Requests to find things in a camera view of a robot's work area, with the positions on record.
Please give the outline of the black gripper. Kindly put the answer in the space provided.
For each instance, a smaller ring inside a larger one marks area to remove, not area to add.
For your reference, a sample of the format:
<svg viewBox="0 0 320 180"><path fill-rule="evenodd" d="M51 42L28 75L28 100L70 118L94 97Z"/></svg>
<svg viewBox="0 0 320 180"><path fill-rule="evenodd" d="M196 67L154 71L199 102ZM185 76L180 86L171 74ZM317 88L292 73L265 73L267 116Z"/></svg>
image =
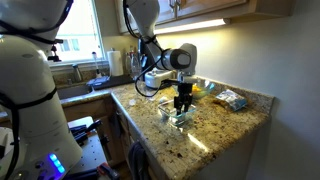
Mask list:
<svg viewBox="0 0 320 180"><path fill-rule="evenodd" d="M176 106L176 115L181 114L181 106L183 107L183 112L188 112L189 107L192 102L192 86L195 80L181 80L178 78L175 85L177 86L178 95L174 97L174 105Z"/></svg>

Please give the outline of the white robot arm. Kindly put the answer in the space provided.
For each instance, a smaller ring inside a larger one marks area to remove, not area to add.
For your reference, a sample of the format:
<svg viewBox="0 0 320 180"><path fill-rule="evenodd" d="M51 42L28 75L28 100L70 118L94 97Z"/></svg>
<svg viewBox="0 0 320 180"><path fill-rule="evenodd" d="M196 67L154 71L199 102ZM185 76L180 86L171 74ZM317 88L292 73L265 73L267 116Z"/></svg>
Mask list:
<svg viewBox="0 0 320 180"><path fill-rule="evenodd" d="M13 133L1 180L60 180L81 159L47 61L73 1L0 1L0 98Z"/></svg>

